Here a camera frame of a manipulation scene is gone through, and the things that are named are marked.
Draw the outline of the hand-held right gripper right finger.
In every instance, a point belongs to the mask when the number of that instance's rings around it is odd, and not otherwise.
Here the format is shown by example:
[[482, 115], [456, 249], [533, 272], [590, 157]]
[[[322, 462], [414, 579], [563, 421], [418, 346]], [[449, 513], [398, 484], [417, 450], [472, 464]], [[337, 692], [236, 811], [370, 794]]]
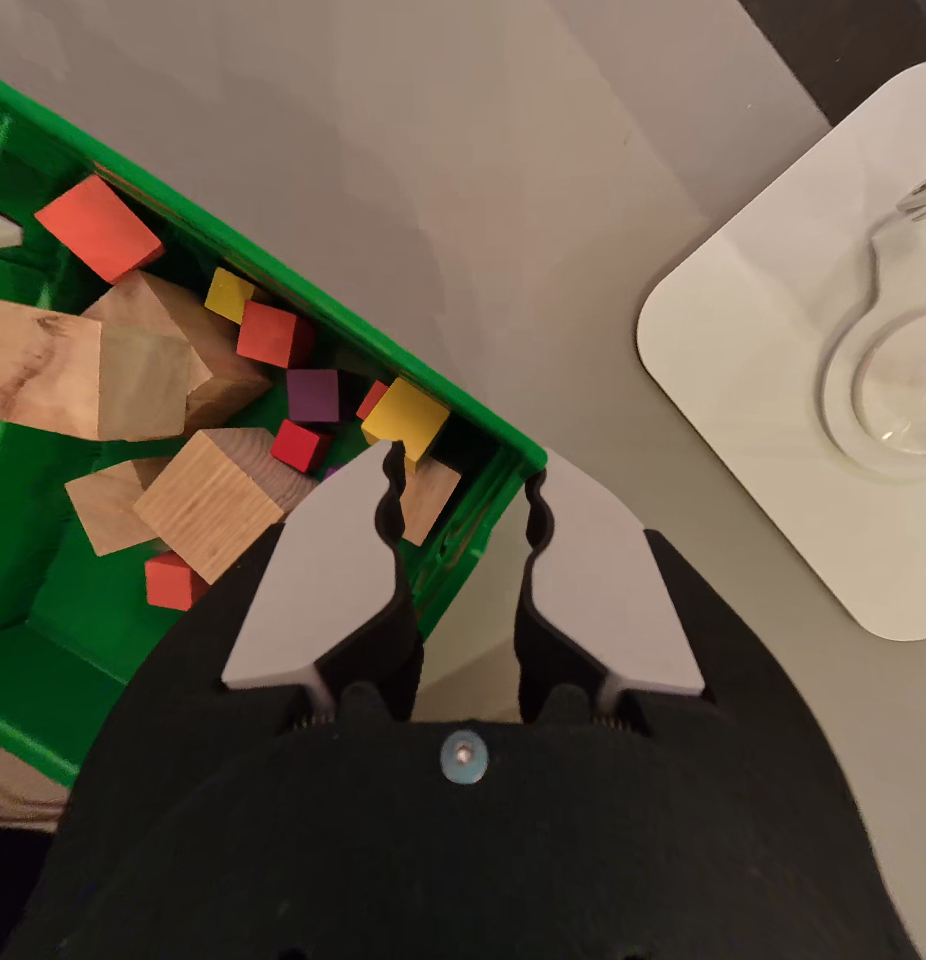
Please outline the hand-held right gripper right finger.
[[546, 450], [525, 491], [530, 548], [514, 630], [523, 721], [559, 686], [613, 716], [632, 690], [698, 697], [705, 680], [637, 516], [589, 474]]

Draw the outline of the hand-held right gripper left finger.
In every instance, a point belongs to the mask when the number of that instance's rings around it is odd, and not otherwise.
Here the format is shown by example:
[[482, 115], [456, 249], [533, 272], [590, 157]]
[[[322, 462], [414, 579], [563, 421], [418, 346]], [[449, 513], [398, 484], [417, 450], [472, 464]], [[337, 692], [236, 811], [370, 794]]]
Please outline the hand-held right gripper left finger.
[[395, 720], [410, 718], [421, 634], [398, 548], [404, 455], [378, 441], [281, 525], [223, 668], [241, 708], [326, 721], [365, 684]]

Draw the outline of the pile of coloured wooden cubes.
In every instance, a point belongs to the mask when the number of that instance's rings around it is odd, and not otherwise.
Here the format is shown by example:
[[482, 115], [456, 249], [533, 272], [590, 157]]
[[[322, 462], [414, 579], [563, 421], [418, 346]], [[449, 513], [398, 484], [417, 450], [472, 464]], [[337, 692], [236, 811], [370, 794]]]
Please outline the pile of coloured wooden cubes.
[[139, 269], [82, 314], [0, 299], [0, 630], [59, 581], [80, 616], [157, 576], [211, 586], [317, 482], [226, 427], [270, 388], [195, 296]]

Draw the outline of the green plastic box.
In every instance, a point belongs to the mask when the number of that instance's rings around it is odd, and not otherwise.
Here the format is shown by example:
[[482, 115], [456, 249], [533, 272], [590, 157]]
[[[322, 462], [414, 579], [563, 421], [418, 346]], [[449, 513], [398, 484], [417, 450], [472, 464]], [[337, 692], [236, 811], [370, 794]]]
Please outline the green plastic box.
[[[405, 378], [449, 411], [434, 453], [461, 483], [423, 545], [399, 548], [426, 640], [523, 481], [544, 468], [542, 448], [238, 231], [1, 80], [0, 214], [22, 227], [23, 241], [0, 252], [0, 299], [67, 312], [104, 293], [103, 280], [34, 219], [93, 174], [162, 242], [156, 276], [205, 295], [225, 269], [313, 322], [318, 363]], [[59, 785], [73, 785], [119, 694], [180, 617], [146, 600], [144, 562], [155, 548], [95, 557], [63, 485], [181, 445], [0, 424], [0, 747]]]

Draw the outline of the white rounded tray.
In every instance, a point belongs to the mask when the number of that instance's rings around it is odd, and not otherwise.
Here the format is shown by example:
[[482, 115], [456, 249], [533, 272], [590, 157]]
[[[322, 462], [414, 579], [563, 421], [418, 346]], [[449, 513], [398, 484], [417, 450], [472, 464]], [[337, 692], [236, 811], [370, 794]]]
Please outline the white rounded tray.
[[926, 62], [867, 98], [649, 294], [648, 373], [851, 617], [926, 640], [926, 479], [848, 459], [816, 406], [873, 225], [926, 179]]

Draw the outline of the clear glass flask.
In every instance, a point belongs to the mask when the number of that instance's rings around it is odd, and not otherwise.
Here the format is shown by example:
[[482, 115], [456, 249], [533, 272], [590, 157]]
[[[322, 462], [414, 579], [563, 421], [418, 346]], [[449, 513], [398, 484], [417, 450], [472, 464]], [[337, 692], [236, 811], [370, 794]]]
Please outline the clear glass flask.
[[860, 467], [926, 479], [926, 179], [867, 238], [869, 286], [820, 361], [816, 406]]

